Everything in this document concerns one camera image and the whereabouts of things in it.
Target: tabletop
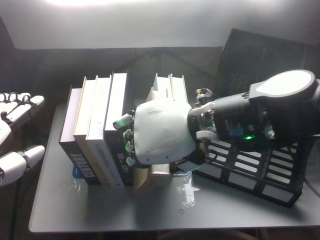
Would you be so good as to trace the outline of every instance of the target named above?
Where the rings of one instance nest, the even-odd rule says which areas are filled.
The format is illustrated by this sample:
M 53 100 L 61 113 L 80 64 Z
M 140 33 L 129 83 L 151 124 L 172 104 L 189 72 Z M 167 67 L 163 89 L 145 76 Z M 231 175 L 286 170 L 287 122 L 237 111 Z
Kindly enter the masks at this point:
M 107 188 L 72 177 L 58 144 L 65 105 L 56 108 L 33 203 L 31 232 L 107 232 L 320 225 L 320 198 L 307 186 L 291 208 L 195 174 L 166 186 Z

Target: black plastic basket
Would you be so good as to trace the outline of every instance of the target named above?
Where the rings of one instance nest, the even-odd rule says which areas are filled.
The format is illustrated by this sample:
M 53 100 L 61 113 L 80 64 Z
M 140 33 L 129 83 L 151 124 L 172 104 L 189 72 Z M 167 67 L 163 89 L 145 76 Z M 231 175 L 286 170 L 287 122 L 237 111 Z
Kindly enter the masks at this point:
M 214 88 L 225 97 L 247 92 L 278 73 L 307 69 L 318 74 L 317 47 L 233 29 L 223 48 Z M 313 139 L 261 152 L 211 142 L 212 152 L 196 173 L 255 196 L 292 206 L 302 194 Z

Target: table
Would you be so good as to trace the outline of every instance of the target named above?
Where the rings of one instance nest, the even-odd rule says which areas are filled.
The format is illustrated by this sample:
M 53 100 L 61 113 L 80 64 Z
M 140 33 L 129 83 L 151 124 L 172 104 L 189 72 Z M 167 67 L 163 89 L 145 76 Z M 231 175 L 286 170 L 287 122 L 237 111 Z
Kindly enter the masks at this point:
M 107 232 L 320 225 L 320 198 L 307 186 L 292 208 L 192 175 L 153 189 L 90 186 L 72 177 L 58 139 L 65 105 L 56 108 L 29 230 Z

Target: white wall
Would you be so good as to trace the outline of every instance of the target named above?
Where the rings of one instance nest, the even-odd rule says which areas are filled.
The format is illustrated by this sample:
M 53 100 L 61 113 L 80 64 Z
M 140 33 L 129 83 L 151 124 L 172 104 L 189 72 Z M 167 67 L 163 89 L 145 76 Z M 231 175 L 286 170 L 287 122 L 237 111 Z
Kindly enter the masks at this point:
M 0 0 L 16 48 L 215 47 L 231 28 L 320 41 L 318 0 L 87 0 L 100 4 L 85 7 L 48 1 L 58 0 Z

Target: green led indicator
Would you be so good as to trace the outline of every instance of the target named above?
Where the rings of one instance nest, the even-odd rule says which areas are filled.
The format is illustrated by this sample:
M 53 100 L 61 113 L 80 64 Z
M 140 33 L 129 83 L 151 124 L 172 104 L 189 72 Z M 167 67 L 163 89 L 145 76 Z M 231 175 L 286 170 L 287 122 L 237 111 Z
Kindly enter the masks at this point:
M 249 135 L 249 136 L 245 136 L 243 139 L 244 140 L 250 140 L 250 139 L 254 139 L 255 136 L 254 135 Z

